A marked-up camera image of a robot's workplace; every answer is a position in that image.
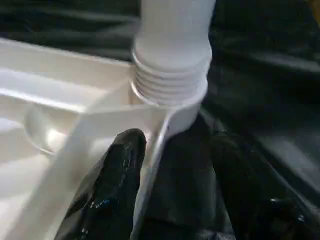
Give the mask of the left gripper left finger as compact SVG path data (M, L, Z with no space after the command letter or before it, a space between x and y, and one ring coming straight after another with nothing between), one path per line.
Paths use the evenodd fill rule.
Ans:
M115 137L79 185L56 240L130 239L146 145L138 128Z

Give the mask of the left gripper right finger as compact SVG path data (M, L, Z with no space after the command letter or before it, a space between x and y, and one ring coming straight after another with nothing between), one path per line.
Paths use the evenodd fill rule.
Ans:
M210 156L238 240L318 240L320 221L265 156L238 135L214 135Z

